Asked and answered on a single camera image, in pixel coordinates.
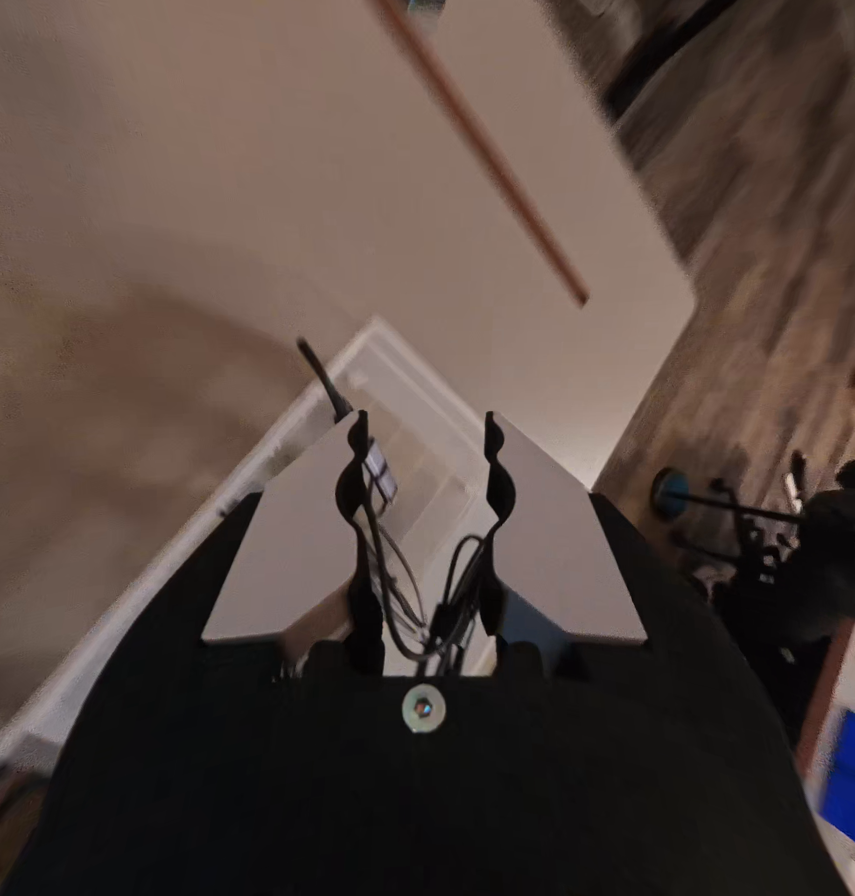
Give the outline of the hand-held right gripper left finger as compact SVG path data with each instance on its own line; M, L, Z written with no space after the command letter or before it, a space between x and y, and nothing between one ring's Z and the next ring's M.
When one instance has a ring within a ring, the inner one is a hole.
M202 631L209 646L269 643L286 661L340 637L356 671L385 666L369 566L365 411L353 411L265 485Z

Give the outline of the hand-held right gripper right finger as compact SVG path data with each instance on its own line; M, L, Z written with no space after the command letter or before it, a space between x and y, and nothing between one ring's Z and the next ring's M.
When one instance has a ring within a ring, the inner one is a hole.
M648 634L581 481L504 415L485 417L479 618L498 644L527 642L553 671L573 644L638 648Z

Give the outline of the clear plastic bin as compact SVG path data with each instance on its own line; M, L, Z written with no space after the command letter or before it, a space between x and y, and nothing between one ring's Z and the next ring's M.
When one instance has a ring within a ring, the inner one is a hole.
M394 611L411 649L427 636L456 545L453 581L491 523L478 415L385 322L373 320L328 364L342 395L369 414L398 490L379 522L395 584L422 625ZM0 732L0 769L51 774L95 679L156 592L246 494L295 461L332 425L324 388L311 380L242 461L103 611Z

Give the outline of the black office chair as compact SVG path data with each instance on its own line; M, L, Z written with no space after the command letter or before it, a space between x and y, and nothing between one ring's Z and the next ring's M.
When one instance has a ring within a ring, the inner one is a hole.
M652 482L650 506L673 522L691 504L724 511L733 521L737 554L723 554L671 532L674 545L731 566L733 576L713 588L713 608L737 642L792 651L833 639L855 622L855 460L836 475L837 488L806 493L806 459L792 454L791 512L742 504L722 478L713 497L693 495L686 476L671 467Z

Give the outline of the blue plastic bin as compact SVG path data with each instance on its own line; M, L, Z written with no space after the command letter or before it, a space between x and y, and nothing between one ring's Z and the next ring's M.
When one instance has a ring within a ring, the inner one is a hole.
M843 709L819 812L855 843L855 711Z

